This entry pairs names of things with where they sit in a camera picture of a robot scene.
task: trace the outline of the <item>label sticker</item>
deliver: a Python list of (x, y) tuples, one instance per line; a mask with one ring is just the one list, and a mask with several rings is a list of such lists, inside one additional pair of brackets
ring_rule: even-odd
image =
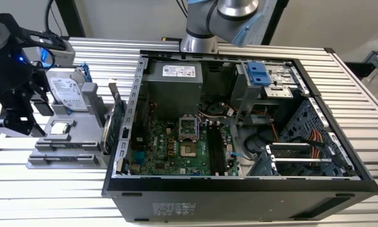
[(162, 67), (163, 77), (195, 77), (194, 66), (164, 65)]
[(194, 210), (194, 202), (152, 202), (152, 214), (155, 216), (192, 215)]
[(227, 115), (228, 117), (231, 117), (232, 114), (234, 114), (234, 110), (232, 110), (231, 108), (228, 108), (228, 110), (227, 110), (227, 112), (226, 112), (226, 115)]
[(59, 97), (59, 101), (65, 107), (74, 111), (86, 110), (86, 105), (78, 88), (78, 84), (73, 79), (51, 78), (54, 92)]

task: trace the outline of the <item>ram slot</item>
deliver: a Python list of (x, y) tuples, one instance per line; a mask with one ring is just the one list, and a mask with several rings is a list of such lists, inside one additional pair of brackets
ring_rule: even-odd
[(211, 175), (224, 174), (224, 154), (222, 148), (222, 138), (219, 133), (219, 126), (207, 125), (207, 148), (210, 157), (210, 172)]

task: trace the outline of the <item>small chip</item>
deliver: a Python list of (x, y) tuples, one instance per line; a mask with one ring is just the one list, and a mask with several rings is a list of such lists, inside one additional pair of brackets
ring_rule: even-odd
[(155, 169), (164, 169), (164, 163), (155, 163)]

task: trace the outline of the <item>green circuit board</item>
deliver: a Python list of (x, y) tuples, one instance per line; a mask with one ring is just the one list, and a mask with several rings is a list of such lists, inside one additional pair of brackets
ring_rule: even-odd
[[(219, 127), (219, 132), (224, 141), (223, 154), (226, 175), (238, 175), (235, 157), (230, 157), (226, 152), (226, 145), (232, 146), (228, 127)], [(139, 167), (132, 162), (132, 174), (138, 175), (192, 175), (210, 176), (210, 157), (207, 151), (207, 133), (204, 124), (199, 125), (198, 139), (178, 140), (178, 121), (151, 122), (148, 146), (144, 151), (143, 162)]]

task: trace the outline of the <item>black cylindrical component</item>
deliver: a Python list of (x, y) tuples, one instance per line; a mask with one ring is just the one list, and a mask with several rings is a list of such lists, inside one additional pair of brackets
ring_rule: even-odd
[(23, 63), (26, 60), (14, 38), (10, 37), (0, 49), (0, 97), (30, 79), (31, 68)]

